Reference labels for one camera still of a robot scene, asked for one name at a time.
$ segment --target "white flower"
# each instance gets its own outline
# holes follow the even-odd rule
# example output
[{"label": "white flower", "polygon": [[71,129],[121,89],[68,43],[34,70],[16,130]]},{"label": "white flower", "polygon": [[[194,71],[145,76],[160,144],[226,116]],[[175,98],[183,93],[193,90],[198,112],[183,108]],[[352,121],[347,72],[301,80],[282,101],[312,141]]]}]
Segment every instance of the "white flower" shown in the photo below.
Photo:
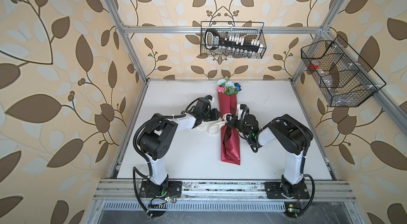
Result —
[{"label": "white flower", "polygon": [[221,85],[221,84],[224,84],[225,82],[226,82],[225,79],[219,79],[216,84],[219,86],[219,85]]},{"label": "white flower", "polygon": [[233,83],[232,81],[227,81],[227,82],[225,83],[225,86],[226,86],[226,87],[233,87],[233,88],[234,88],[234,83]]}]

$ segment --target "blue flower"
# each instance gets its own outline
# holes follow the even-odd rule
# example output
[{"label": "blue flower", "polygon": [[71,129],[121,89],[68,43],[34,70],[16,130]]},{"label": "blue flower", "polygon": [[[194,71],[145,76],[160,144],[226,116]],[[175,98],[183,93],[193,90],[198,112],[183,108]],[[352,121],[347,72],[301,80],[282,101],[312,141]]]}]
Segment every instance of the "blue flower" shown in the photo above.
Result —
[{"label": "blue flower", "polygon": [[237,88],[238,91],[242,90],[242,89],[240,89],[240,84],[239,83],[235,83],[234,86]]},{"label": "blue flower", "polygon": [[233,84],[232,81],[227,81],[227,82],[225,83],[225,86],[226,86],[226,87],[234,87],[234,84]]},{"label": "blue flower", "polygon": [[216,84],[219,86],[219,85],[224,84],[224,83],[226,83],[225,79],[219,79]]}]

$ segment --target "black wire mesh basket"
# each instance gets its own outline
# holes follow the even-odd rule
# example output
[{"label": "black wire mesh basket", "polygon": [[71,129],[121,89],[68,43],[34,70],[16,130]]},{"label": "black wire mesh basket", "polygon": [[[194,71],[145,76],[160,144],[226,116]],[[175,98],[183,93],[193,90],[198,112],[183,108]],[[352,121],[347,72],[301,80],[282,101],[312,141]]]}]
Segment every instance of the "black wire mesh basket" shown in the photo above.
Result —
[{"label": "black wire mesh basket", "polygon": [[[357,61],[354,62],[344,51],[346,47],[355,53]],[[321,40],[303,47],[301,59],[330,107],[357,107],[386,85],[383,78],[339,35],[333,41]]]},{"label": "black wire mesh basket", "polygon": [[201,54],[233,58],[263,58],[266,41],[264,23],[202,21]]}]

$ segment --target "red wrapping paper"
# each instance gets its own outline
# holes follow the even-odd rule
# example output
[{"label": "red wrapping paper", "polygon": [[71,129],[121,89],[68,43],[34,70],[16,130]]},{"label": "red wrapping paper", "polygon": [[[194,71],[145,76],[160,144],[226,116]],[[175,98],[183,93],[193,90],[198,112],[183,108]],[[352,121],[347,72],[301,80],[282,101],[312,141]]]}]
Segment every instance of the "red wrapping paper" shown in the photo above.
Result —
[{"label": "red wrapping paper", "polygon": [[[227,96],[218,92],[219,109],[222,116],[227,113],[236,115],[236,94]],[[227,125],[221,128],[221,161],[240,165],[240,139],[237,129]]]}]

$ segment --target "white tabletop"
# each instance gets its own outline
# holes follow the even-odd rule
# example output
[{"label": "white tabletop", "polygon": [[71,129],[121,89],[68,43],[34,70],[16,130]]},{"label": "white tabletop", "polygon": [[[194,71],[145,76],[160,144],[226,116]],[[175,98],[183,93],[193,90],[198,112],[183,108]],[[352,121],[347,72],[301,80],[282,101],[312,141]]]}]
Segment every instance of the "white tabletop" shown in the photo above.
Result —
[{"label": "white tabletop", "polygon": [[[237,82],[242,88],[237,94],[237,102],[248,105],[259,126],[284,114],[309,126],[289,81]],[[117,178],[132,178],[133,166],[148,174],[145,159],[134,150],[132,143],[140,125],[155,113],[178,115],[192,100],[206,95],[214,98],[214,107],[218,108],[215,81],[151,81]],[[206,131],[190,129],[175,134],[164,159],[171,179],[281,179],[286,151],[278,140],[253,153],[247,142],[241,139],[240,154],[240,166],[222,162],[220,131],[210,135]],[[308,150],[304,173],[314,179],[332,180],[315,140]]]}]

